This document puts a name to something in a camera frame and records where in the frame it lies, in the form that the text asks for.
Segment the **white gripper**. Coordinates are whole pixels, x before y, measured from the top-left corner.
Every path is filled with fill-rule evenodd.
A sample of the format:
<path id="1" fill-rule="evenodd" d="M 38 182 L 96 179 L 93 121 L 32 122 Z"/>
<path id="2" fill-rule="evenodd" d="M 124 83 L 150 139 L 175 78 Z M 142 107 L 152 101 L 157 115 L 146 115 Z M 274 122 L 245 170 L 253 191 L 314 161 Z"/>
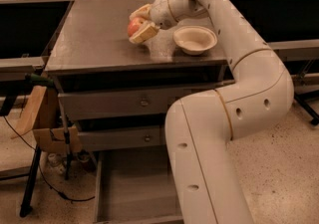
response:
<path id="1" fill-rule="evenodd" d="M 154 37 L 160 30 L 170 29 L 177 24 L 173 12 L 172 0 L 156 0 L 152 5 L 146 4 L 130 15 L 130 20 L 141 17 L 145 20 L 151 18 L 152 22 L 145 21 L 129 40 L 133 44 L 141 44 Z"/>

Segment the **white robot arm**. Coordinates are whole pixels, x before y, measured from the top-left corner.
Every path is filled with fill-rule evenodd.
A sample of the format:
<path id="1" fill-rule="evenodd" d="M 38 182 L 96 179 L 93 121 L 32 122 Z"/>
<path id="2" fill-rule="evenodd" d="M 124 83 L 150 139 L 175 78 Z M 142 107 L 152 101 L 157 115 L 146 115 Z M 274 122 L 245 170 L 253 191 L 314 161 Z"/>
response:
<path id="1" fill-rule="evenodd" d="M 282 61 L 229 0 L 156 0 L 136 10 L 134 44 L 179 21 L 206 16 L 234 84 L 176 101 L 165 140 L 184 224 L 254 224 L 227 144 L 279 122 L 294 96 Z"/>

